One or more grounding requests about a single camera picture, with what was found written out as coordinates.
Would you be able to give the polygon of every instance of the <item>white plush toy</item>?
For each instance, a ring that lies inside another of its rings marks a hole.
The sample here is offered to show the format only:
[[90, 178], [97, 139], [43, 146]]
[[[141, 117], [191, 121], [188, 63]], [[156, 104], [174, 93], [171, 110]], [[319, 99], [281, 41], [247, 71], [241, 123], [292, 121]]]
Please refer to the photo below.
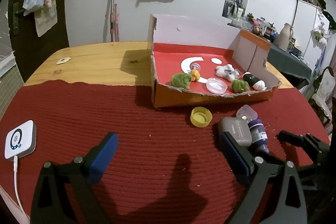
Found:
[[239, 78], [238, 71], [235, 70], [231, 64], [216, 67], [216, 75], [225, 78], [230, 82]]
[[319, 42], [322, 43], [324, 46], [327, 45], [327, 40], [324, 37], [322, 37]]

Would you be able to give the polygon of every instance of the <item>red paper lining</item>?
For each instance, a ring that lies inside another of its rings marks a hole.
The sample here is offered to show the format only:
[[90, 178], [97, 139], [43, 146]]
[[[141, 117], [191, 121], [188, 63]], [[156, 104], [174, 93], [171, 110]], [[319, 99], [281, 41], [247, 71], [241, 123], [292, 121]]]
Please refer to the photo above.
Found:
[[[201, 77], [210, 78], [215, 77], [223, 80], [228, 89], [226, 93], [232, 94], [231, 82], [224, 78], [215, 75], [215, 68], [217, 66], [224, 66], [231, 64], [233, 68], [238, 69], [241, 73], [245, 71], [233, 60], [233, 50], [206, 47], [206, 46], [190, 46], [190, 45], [175, 45], [165, 43], [154, 44], [154, 58], [157, 73], [157, 80], [161, 84], [169, 85], [171, 77], [176, 73], [183, 73], [181, 69], [181, 62], [189, 57], [202, 57], [204, 61], [197, 61], [201, 66]], [[222, 64], [215, 64], [211, 61], [212, 58], [218, 58]], [[206, 84], [200, 82], [191, 82], [190, 89], [196, 92], [210, 94]]]

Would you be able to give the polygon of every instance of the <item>white cabinet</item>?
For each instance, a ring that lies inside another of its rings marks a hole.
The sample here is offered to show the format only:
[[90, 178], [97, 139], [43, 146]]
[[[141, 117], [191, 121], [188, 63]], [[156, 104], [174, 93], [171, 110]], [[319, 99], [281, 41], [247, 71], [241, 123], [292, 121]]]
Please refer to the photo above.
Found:
[[[329, 20], [322, 15], [322, 21], [325, 23], [324, 30], [328, 33]], [[315, 39], [311, 37], [313, 28], [319, 24], [317, 7], [299, 0], [293, 24], [294, 37], [298, 43], [298, 49], [302, 52], [304, 62], [312, 72], [322, 53], [322, 49], [317, 46]]]

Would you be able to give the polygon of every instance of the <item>blue gripper pad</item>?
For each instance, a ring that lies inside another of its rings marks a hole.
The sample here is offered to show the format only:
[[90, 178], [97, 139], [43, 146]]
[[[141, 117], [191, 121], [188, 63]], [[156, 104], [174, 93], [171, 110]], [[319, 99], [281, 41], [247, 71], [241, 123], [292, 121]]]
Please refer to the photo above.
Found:
[[240, 146], [229, 132], [219, 134], [219, 149], [229, 163], [237, 181], [249, 186], [250, 175], [254, 172], [253, 157], [247, 148]]
[[88, 185], [92, 186], [99, 183], [118, 149], [118, 143], [118, 135], [110, 132], [98, 146], [92, 148], [85, 156], [86, 162], [89, 163], [86, 169]]

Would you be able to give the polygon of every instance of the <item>black and white toy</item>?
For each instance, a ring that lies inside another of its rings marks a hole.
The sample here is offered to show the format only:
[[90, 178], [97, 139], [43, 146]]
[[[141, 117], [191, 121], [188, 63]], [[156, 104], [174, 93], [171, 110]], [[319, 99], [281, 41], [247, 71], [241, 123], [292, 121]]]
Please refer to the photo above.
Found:
[[243, 79], [255, 90], [266, 90], [265, 82], [249, 72], [243, 74]]

